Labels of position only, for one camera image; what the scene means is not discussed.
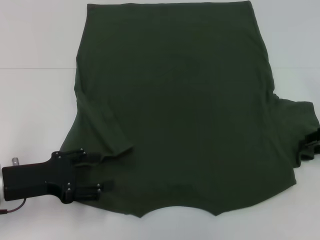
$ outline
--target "dark green t-shirt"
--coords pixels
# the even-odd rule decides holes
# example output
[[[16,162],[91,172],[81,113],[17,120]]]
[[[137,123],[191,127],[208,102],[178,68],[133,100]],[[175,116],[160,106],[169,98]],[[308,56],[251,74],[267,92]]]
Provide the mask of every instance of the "dark green t-shirt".
[[[86,204],[138,217],[187,206],[214,215],[296,183],[310,102],[279,99],[252,5],[88,5],[78,113],[61,148],[99,152],[79,183],[114,181]]]

